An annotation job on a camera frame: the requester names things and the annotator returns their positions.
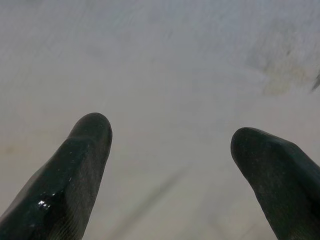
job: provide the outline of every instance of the concrete floor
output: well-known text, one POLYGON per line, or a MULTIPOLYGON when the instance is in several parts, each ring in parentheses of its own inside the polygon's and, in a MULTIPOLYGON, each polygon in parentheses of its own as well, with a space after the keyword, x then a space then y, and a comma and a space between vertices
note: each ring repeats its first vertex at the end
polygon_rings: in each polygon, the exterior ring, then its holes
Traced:
POLYGON ((84 240, 275 240, 240 127, 317 163, 317 0, 0 0, 0 212, 101 112, 113 145, 84 240))

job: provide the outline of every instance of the gloved finger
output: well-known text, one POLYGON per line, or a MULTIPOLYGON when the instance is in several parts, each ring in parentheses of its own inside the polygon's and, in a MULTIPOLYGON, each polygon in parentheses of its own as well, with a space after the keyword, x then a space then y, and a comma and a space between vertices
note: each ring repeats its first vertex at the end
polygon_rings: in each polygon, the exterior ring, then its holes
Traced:
POLYGON ((245 127, 231 154, 279 240, 320 239, 320 168, 298 146, 245 127))
POLYGON ((80 240, 109 156, 112 129, 100 113, 81 118, 0 217, 1 240, 80 240))

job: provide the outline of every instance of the white surface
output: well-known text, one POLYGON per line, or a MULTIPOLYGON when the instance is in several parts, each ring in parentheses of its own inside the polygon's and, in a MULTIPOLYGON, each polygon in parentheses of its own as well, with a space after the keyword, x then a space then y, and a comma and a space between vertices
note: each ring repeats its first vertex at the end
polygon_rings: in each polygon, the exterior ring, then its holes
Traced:
POLYGON ((319 20, 317 0, 0 0, 0 212, 101 112, 83 239, 275 240, 230 140, 260 128, 319 163, 319 20))

